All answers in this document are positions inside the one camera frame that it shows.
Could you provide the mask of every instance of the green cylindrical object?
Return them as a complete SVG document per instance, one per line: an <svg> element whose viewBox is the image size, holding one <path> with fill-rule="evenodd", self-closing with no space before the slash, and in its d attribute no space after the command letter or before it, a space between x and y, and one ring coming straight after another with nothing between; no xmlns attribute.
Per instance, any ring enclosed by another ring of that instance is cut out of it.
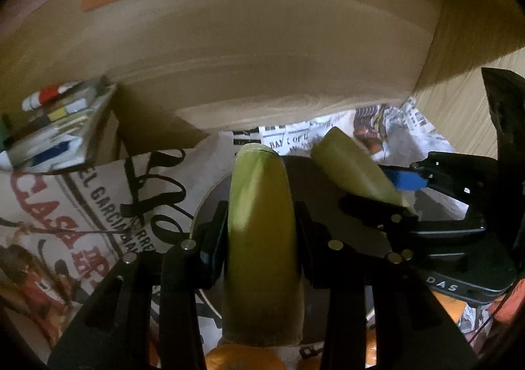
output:
<svg viewBox="0 0 525 370"><path fill-rule="evenodd" d="M327 176L345 191L397 206L403 205L403 198L380 167L337 127L332 127L313 146L310 155Z"/></svg>
<svg viewBox="0 0 525 370"><path fill-rule="evenodd" d="M295 345L303 319L286 169L271 148L248 144L237 154L230 189L222 335L250 346Z"/></svg>

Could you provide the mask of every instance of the black cable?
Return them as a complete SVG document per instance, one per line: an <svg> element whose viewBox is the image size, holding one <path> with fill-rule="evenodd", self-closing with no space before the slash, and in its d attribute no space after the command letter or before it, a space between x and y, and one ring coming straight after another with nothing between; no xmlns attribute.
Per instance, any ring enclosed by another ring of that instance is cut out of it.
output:
<svg viewBox="0 0 525 370"><path fill-rule="evenodd" d="M471 340L468 341L468 344L469 345L472 345L472 342L474 341L474 339L477 337L477 335L479 335L481 333L481 331L485 328L485 326L491 322L495 315L500 311L500 309L503 307L503 305L505 305L505 302L507 301L507 299L511 296L511 294L513 293L516 285L518 284L518 281L514 281L514 284L511 286L511 288L508 290L508 292L505 294L505 297L501 300L501 302L499 303L498 307L495 309L494 312L492 312L492 314L489 316L489 318L487 318L487 321L485 321L481 327L478 329L478 331L476 333L474 333L474 336L472 336Z"/></svg>

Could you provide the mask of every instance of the screw head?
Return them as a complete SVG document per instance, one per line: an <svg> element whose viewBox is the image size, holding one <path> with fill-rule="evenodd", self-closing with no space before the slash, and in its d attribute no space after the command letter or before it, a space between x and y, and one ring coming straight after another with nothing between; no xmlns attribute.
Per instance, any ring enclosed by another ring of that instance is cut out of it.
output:
<svg viewBox="0 0 525 370"><path fill-rule="evenodd" d="M398 253L394 253L394 252L390 252L389 254L387 254L387 259L390 261L390 263L394 263L394 264L398 264L403 261L403 258L401 257L401 255Z"/></svg>
<svg viewBox="0 0 525 370"><path fill-rule="evenodd" d="M137 254L130 251L129 253L126 253L124 256L122 256L122 260L124 263L133 263L135 260L137 260Z"/></svg>
<svg viewBox="0 0 525 370"><path fill-rule="evenodd" d="M342 250L342 248L344 247L345 245L343 244L342 241L339 241L339 240L330 240L328 241L328 247L332 250L335 250L335 251L339 251L339 250Z"/></svg>
<svg viewBox="0 0 525 370"><path fill-rule="evenodd" d="M180 246L182 247L185 253L191 253L193 249L195 249L195 247L197 246L197 243L195 242L195 240L187 238L180 242Z"/></svg>
<svg viewBox="0 0 525 370"><path fill-rule="evenodd" d="M401 256L403 257L403 259L405 260L410 260L411 258L414 257L414 252L411 251L410 249L405 249L401 252Z"/></svg>

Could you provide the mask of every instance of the metal screw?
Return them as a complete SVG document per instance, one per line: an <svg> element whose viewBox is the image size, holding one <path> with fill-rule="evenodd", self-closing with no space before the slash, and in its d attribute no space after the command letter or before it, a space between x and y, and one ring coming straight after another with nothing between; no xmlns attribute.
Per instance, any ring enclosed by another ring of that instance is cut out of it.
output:
<svg viewBox="0 0 525 370"><path fill-rule="evenodd" d="M401 256L403 257L403 259L405 260L410 260L411 258L414 257L414 252L411 251L410 249L405 249L401 252Z"/></svg>
<svg viewBox="0 0 525 370"><path fill-rule="evenodd" d="M195 246L197 246L197 243L195 242L195 240L192 240L191 238L187 238L180 242L180 246L184 250L185 254L190 254L195 248Z"/></svg>
<svg viewBox="0 0 525 370"><path fill-rule="evenodd" d="M133 263L135 260L137 260L137 254L130 251L129 253L126 253L124 256L122 256L122 260L125 263Z"/></svg>
<svg viewBox="0 0 525 370"><path fill-rule="evenodd" d="M335 251L341 250L344 246L343 242L339 240L328 241L328 247Z"/></svg>
<svg viewBox="0 0 525 370"><path fill-rule="evenodd" d="M387 255L387 259L391 262L391 263L394 263L394 264L398 264L398 263L401 263L403 261L403 258L401 257L400 254L398 253L394 253L394 252L390 252L388 255Z"/></svg>

